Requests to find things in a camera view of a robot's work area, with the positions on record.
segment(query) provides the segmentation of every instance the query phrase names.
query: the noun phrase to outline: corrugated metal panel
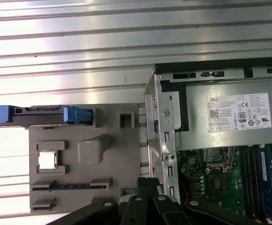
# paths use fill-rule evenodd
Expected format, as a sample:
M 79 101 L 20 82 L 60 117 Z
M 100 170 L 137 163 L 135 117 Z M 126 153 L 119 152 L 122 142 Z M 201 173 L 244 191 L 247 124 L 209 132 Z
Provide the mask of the corrugated metal panel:
M 272 0 L 0 2 L 0 104 L 142 103 L 154 63 L 272 56 Z
M 28 134 L 22 127 L 0 128 L 0 218 L 30 212 Z

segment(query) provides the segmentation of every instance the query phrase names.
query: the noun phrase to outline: barcode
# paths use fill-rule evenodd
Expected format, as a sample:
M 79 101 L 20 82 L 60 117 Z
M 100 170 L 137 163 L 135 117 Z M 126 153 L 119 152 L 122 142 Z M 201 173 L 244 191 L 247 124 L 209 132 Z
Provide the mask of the barcode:
M 219 118 L 219 110 L 218 109 L 211 109 L 210 110 L 210 118 Z

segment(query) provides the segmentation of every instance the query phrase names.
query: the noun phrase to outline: expansion slot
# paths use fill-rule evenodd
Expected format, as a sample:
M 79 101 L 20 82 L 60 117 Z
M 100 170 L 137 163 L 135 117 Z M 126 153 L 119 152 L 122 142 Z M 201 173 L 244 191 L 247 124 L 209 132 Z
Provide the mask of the expansion slot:
M 272 187 L 266 149 L 244 147 L 241 151 L 246 216 L 272 219 Z
M 251 148 L 244 147 L 241 151 L 242 179 L 245 199 L 245 213 L 249 218 L 262 215 L 261 194 L 258 186 L 258 159 Z

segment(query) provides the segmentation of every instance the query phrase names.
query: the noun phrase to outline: green circuit board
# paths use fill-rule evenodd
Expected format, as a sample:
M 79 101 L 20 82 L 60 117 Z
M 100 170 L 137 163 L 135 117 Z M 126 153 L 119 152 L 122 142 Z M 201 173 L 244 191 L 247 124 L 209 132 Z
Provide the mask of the green circuit board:
M 220 162 L 225 157 L 221 150 L 208 155 L 208 159 L 204 150 L 180 151 L 177 155 L 178 169 L 188 178 L 190 200 L 204 199 L 245 215 L 239 150 L 235 148 L 233 166 L 227 173 L 212 171 L 207 175 L 205 172 L 207 160 Z

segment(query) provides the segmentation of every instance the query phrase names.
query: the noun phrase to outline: screw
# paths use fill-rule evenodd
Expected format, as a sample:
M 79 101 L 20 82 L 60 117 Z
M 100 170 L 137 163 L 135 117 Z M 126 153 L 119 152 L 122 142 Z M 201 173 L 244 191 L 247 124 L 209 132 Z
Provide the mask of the screw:
M 162 111 L 162 115 L 163 115 L 164 117 L 169 117 L 169 116 L 170 116 L 170 110 L 169 110 L 169 109 L 164 109 L 164 110 Z
M 190 202 L 190 205 L 198 206 L 198 202 L 197 202 L 197 201 L 191 201 L 191 202 Z
M 160 201 L 164 201 L 166 198 L 164 197 L 164 196 L 159 196 L 158 197 L 158 200 L 160 200 Z

